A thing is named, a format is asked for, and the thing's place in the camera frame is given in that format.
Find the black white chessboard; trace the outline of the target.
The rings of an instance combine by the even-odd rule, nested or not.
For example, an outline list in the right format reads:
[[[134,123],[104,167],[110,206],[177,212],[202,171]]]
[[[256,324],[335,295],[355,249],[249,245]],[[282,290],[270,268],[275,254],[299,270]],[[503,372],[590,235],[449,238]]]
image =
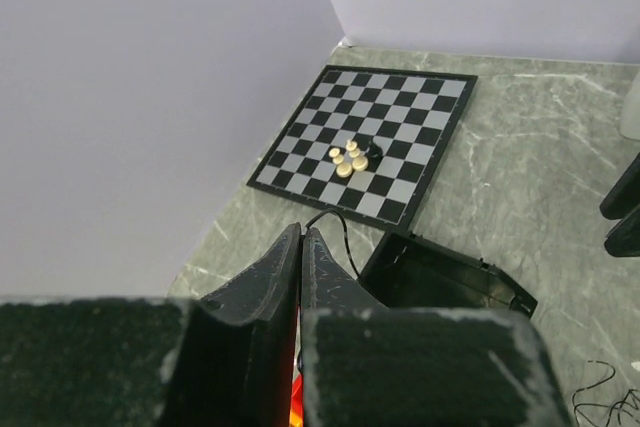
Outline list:
[[[477,80],[328,65],[247,184],[382,230],[408,229]]]

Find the red plastic bin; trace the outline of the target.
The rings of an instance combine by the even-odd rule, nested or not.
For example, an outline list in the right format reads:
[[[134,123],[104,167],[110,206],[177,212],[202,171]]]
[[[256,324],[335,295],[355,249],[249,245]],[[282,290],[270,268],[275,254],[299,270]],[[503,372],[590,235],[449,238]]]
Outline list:
[[[303,426],[303,397],[303,375],[299,374],[292,383],[289,415],[290,427]]]

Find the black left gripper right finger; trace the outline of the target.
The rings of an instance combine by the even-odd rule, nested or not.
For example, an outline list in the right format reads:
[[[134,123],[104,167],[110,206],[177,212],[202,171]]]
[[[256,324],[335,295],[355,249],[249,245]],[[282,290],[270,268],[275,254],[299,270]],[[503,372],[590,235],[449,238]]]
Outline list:
[[[389,308],[309,228],[301,261],[308,426],[568,426],[532,322],[504,308]]]

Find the black chess piece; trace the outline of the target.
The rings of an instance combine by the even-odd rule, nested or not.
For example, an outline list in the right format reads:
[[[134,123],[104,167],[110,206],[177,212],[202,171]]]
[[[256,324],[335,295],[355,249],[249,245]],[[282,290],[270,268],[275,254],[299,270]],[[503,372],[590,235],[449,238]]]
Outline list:
[[[366,155],[371,159],[380,159],[384,153],[382,148],[371,138],[367,144]]]

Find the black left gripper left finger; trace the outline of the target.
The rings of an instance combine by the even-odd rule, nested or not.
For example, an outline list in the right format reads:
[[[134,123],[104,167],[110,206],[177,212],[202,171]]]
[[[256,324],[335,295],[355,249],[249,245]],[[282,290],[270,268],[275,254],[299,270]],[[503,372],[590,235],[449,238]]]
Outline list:
[[[284,426],[302,234],[202,298],[5,298],[5,426]]]

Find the white chess piece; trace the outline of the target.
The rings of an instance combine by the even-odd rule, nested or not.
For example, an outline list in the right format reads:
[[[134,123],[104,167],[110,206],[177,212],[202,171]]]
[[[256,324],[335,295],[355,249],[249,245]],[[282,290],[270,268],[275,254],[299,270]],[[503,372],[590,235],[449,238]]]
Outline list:
[[[345,149],[351,159],[355,159],[361,155],[361,150],[355,140],[350,139]]]
[[[344,156],[340,148],[334,147],[329,151],[329,157],[335,165],[339,165],[344,162]]]

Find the black plastic bin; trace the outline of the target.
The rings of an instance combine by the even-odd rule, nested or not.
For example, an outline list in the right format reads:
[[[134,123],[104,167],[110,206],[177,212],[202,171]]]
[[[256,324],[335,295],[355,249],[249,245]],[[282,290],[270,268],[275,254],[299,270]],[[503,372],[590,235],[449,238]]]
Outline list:
[[[385,233],[359,283],[389,308],[492,308],[532,317],[538,306],[497,266],[411,232]]]

